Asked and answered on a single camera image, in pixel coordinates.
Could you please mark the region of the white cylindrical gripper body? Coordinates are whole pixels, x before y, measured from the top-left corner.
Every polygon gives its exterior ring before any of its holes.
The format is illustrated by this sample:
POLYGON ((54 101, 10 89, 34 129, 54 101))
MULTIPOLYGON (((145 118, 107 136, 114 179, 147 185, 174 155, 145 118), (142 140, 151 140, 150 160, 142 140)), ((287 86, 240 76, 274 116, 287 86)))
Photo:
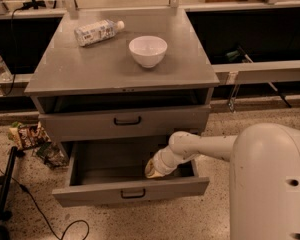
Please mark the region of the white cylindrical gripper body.
POLYGON ((169 146, 160 149, 152 158, 154 175, 164 177, 170 175, 180 164, 191 160, 191 155, 177 153, 169 146))

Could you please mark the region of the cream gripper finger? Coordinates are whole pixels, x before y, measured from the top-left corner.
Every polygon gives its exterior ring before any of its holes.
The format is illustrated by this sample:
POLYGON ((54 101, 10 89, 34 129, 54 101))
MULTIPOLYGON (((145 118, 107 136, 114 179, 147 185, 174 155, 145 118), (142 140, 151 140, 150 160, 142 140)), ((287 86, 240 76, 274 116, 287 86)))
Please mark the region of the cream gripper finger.
POLYGON ((145 176, 148 179, 153 179, 153 178, 161 178, 163 177, 163 174, 161 174, 160 172, 158 172, 153 164, 153 159, 150 159, 145 167, 144 170, 145 176))

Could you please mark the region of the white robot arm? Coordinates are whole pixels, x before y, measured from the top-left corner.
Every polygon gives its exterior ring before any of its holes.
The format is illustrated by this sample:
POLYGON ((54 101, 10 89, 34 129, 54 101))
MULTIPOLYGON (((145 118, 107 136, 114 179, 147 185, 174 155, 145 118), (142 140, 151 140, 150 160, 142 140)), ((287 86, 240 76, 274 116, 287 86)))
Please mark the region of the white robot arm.
POLYGON ((200 155, 230 163, 231 240, 300 240, 300 130, 259 123, 236 136, 175 132, 145 176, 164 177, 200 155))

